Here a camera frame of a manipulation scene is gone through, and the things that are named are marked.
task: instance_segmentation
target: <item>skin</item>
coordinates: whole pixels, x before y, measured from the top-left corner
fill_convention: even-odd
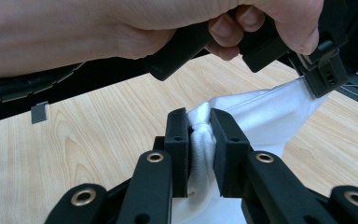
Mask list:
[[[236,7],[235,17],[228,10]],[[109,57],[143,58],[177,28],[209,21],[207,50],[231,60],[265,14],[295,52],[311,54],[323,0],[0,0],[0,77]]]

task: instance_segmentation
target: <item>white cloth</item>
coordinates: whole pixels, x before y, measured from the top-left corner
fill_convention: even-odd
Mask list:
[[[211,108],[231,114],[254,150],[281,156],[285,143],[326,99],[312,99],[302,77],[272,90],[216,97],[188,112],[192,167],[188,198],[172,200],[172,223],[245,223],[241,199],[224,199],[213,172],[215,139]]]

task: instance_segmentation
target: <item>wooden table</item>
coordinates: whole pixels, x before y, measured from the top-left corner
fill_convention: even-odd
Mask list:
[[[111,189],[128,179],[174,109],[294,78],[280,63],[252,74],[240,58],[208,55],[164,82],[145,75],[48,105],[41,123],[31,124],[29,112],[0,120],[0,223],[43,223],[68,189],[86,182]],[[358,186],[358,103],[331,93],[287,143],[283,160],[324,195]]]

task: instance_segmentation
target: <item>light wood surface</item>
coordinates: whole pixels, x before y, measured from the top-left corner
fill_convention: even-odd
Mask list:
[[[1,120],[0,223],[43,223],[68,189],[111,189],[128,179],[174,109],[294,78],[280,63],[252,74],[240,58],[208,55],[164,82],[145,75],[48,105],[48,120],[35,125],[29,112]],[[333,92],[287,143],[283,160],[324,195],[336,185],[358,186],[358,103]]]

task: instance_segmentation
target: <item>folded fabric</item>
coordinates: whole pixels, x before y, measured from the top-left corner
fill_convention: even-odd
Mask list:
[[[216,142],[209,121],[211,108],[231,114],[254,150],[281,156],[285,143],[325,99],[313,99],[300,77],[272,90],[216,97],[188,112],[194,130],[188,198],[172,200],[172,223],[246,223],[241,199],[219,197],[213,173]]]

